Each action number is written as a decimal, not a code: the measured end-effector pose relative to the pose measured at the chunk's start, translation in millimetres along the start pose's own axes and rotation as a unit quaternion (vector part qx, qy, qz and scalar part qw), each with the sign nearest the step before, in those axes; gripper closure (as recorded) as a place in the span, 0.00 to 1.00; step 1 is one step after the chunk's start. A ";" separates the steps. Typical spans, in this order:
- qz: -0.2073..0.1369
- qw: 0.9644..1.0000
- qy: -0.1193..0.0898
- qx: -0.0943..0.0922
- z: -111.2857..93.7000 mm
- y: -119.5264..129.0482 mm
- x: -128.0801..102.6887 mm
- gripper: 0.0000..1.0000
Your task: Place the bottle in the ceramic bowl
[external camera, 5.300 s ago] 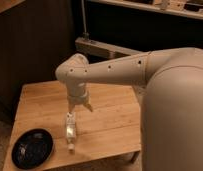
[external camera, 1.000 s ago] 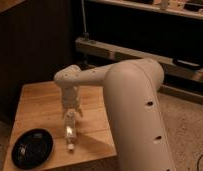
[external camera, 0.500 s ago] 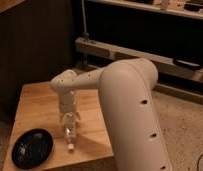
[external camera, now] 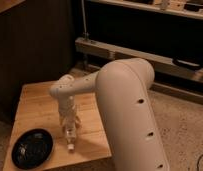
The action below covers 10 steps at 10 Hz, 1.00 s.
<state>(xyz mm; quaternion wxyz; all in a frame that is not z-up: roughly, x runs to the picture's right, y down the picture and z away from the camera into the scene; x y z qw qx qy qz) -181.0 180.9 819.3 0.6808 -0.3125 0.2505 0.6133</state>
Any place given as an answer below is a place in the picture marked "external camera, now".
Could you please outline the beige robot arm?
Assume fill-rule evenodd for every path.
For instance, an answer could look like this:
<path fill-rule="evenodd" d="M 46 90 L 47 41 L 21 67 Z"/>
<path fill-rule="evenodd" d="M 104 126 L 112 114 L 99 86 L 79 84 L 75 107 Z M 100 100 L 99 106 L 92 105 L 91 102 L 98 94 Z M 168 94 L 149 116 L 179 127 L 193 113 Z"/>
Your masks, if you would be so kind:
<path fill-rule="evenodd" d="M 75 148 L 77 112 L 74 97 L 93 92 L 116 171 L 170 171 L 148 90 L 152 65 L 140 58 L 112 61 L 81 78 L 67 74 L 50 88 L 58 102 L 67 148 Z"/>

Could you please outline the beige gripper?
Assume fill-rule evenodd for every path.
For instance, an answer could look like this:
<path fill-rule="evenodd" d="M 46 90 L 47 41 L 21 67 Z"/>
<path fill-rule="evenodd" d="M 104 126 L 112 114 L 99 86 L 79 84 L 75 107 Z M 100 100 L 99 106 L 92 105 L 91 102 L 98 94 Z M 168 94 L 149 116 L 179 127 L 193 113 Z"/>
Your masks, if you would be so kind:
<path fill-rule="evenodd" d="M 66 122 L 75 121 L 75 127 L 80 128 L 81 120 L 79 117 L 76 117 L 76 105 L 73 97 L 61 99 L 58 102 L 58 111 L 60 115 L 60 126 L 62 132 L 65 132 L 66 130 Z"/>

